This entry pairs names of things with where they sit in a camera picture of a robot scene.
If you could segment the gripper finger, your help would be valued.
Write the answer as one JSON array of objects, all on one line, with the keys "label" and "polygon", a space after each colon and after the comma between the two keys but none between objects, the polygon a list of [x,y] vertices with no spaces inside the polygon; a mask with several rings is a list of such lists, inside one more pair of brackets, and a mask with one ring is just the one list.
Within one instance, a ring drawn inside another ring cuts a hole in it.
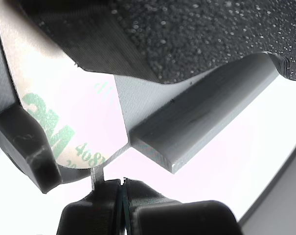
[{"label": "gripper finger", "polygon": [[178,83],[267,53],[296,81],[296,0],[25,0],[78,67]]},{"label": "gripper finger", "polygon": [[138,180],[124,180],[123,206],[129,235],[243,233],[234,214],[225,204],[214,200],[181,203]]},{"label": "gripper finger", "polygon": [[104,180],[102,168],[91,169],[92,191],[64,207],[58,235],[118,235],[121,229],[121,183]]}]

